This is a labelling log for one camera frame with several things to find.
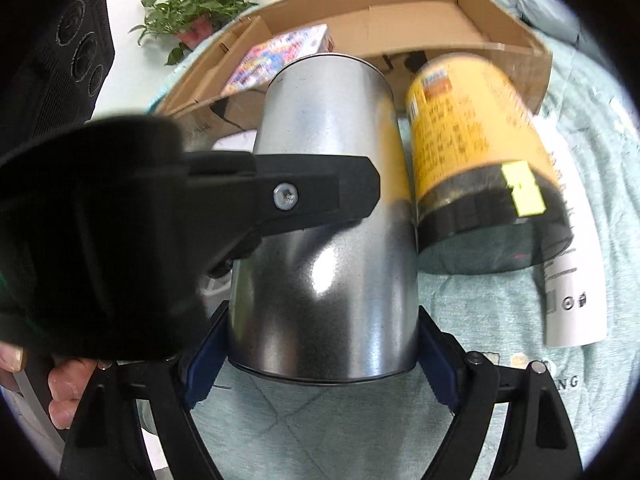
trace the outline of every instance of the yellow sticker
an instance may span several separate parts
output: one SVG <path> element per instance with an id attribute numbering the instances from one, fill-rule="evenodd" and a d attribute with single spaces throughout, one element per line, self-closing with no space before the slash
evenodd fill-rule
<path id="1" fill-rule="evenodd" d="M 545 201 L 528 162 L 505 162 L 502 174 L 507 186 L 512 188 L 511 196 L 518 216 L 540 215 L 546 211 Z"/>

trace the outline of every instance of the metal rim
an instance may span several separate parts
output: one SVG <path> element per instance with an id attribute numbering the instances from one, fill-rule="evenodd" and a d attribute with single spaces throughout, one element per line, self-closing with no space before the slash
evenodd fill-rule
<path id="1" fill-rule="evenodd" d="M 410 368 L 404 368 L 402 370 L 398 370 L 398 371 L 394 371 L 388 374 L 382 374 L 382 375 L 376 375 L 376 376 L 371 376 L 371 377 L 364 377 L 364 378 L 357 378 L 357 379 L 352 379 L 352 380 L 341 380 L 341 381 L 337 381 L 337 380 L 324 380 L 324 381 L 320 381 L 320 380 L 314 380 L 314 379 L 301 379 L 301 378 L 295 378 L 292 379 L 290 377 L 287 376 L 281 376 L 278 374 L 271 374 L 268 372 L 259 372 L 258 370 L 254 370 L 253 368 L 249 368 L 247 366 L 241 365 L 236 363 L 235 361 L 229 359 L 229 364 L 231 364 L 232 366 L 234 366 L 235 368 L 237 368 L 240 371 L 243 372 L 247 372 L 248 374 L 254 376 L 254 377 L 260 377 L 261 379 L 266 379 L 266 380 L 270 380 L 270 381 L 274 381 L 277 383 L 281 383 L 281 384 L 298 384 L 300 386 L 328 386 L 328 387 L 333 387 L 333 386 L 351 386 L 351 385 L 355 385 L 355 384 L 365 384 L 365 383 L 372 383 L 373 381 L 378 381 L 380 379 L 386 379 L 389 377 L 396 377 L 399 375 L 403 375 L 403 374 L 407 374 L 409 372 L 411 372 L 417 365 L 417 362 L 415 364 L 413 364 Z"/>
<path id="2" fill-rule="evenodd" d="M 299 57 L 298 59 L 293 60 L 291 63 L 285 65 L 284 67 L 282 67 L 280 70 L 278 70 L 278 72 L 276 72 L 276 75 L 273 76 L 273 78 L 271 79 L 271 81 L 269 81 L 269 85 L 267 86 L 267 90 L 271 87 L 271 84 L 276 81 L 276 78 L 282 73 L 284 72 L 287 68 L 289 68 L 290 66 L 295 65 L 296 63 L 299 63 L 300 61 L 304 61 L 305 59 L 309 59 L 311 57 L 345 57 L 347 59 L 353 59 L 354 61 L 359 61 L 360 63 L 362 63 L 363 65 L 368 66 L 369 68 L 371 68 L 372 70 L 375 70 L 375 72 L 377 74 L 380 75 L 380 77 L 385 81 L 386 86 L 389 88 L 389 91 L 391 91 L 391 85 L 389 84 L 389 82 L 386 80 L 385 75 L 380 72 L 379 69 L 377 69 L 375 66 L 373 66 L 369 61 L 365 61 L 364 59 L 361 59 L 359 57 L 355 57 L 355 56 L 350 56 L 349 54 L 341 54 L 340 52 L 316 52 L 315 54 L 309 54 L 308 56 L 303 56 L 303 57 Z"/>

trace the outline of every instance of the screw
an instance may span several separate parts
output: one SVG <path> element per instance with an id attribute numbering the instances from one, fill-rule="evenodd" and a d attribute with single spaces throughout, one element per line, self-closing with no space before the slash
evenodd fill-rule
<path id="1" fill-rule="evenodd" d="M 537 374 L 543 374 L 546 372 L 546 366 L 541 361 L 532 361 L 531 369 Z"/>
<path id="2" fill-rule="evenodd" d="M 283 182 L 273 190 L 273 203 L 278 209 L 288 211 L 298 203 L 298 190 L 293 184 Z"/>
<path id="3" fill-rule="evenodd" d="M 473 365 L 479 365 L 484 360 L 484 356 L 480 352 L 468 352 L 466 360 Z"/>

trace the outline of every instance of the cardboard box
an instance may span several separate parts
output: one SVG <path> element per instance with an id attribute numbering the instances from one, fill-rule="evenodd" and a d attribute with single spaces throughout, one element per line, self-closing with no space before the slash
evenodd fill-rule
<path id="1" fill-rule="evenodd" d="M 536 113 L 546 93 L 551 53 L 528 27 L 490 0 L 281 0 L 243 16 L 213 43 L 165 96 L 156 113 L 175 118 L 199 149 L 259 126 L 263 92 L 220 96 L 252 46 L 325 23 L 334 52 L 363 58 L 385 75 L 398 112 L 415 72 L 427 59 L 471 52 L 511 79 Z"/>

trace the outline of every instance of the silver cylinder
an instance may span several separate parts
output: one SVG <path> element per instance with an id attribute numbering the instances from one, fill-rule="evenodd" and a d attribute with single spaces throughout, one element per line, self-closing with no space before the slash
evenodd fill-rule
<path id="1" fill-rule="evenodd" d="M 275 235 L 236 262 L 229 360 L 269 378 L 341 384 L 413 368 L 416 246 L 391 90 L 339 54 L 297 60 L 273 79 L 254 153 L 365 155 L 380 201 L 364 220 Z"/>

